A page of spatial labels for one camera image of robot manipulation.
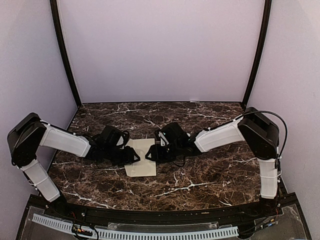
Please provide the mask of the cream envelope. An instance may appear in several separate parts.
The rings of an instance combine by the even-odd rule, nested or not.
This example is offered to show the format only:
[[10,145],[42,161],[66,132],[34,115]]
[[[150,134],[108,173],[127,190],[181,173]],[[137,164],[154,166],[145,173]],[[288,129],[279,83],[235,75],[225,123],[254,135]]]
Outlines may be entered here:
[[130,139],[127,143],[140,157],[140,161],[124,166],[128,177],[154,177],[157,175],[156,163],[145,158],[150,147],[155,144],[154,138]]

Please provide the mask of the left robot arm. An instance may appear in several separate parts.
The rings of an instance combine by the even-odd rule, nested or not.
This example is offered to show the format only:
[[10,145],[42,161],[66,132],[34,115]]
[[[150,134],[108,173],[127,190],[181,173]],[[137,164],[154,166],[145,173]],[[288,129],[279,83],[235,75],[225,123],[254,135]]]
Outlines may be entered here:
[[62,191],[48,174],[39,156],[45,152],[65,152],[90,161],[109,161],[123,167],[140,161],[135,149],[128,145],[130,134],[107,125],[93,136],[69,132],[42,120],[35,112],[24,117],[7,135],[11,163],[51,203],[51,210],[60,218],[71,213]]

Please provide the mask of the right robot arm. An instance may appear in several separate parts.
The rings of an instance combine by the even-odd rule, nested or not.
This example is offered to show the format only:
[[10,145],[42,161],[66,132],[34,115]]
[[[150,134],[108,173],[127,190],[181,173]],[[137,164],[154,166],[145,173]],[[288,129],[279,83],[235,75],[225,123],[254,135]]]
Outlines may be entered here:
[[155,131],[159,143],[151,145],[145,155],[156,163],[174,162],[178,157],[195,157],[215,148],[236,142],[246,142],[259,164],[260,196],[255,213],[266,217],[275,208],[272,199],[278,193],[281,175],[280,159],[284,148],[280,147],[280,129],[267,116],[278,114],[247,108],[243,114],[215,127],[206,127],[189,134],[177,122]]

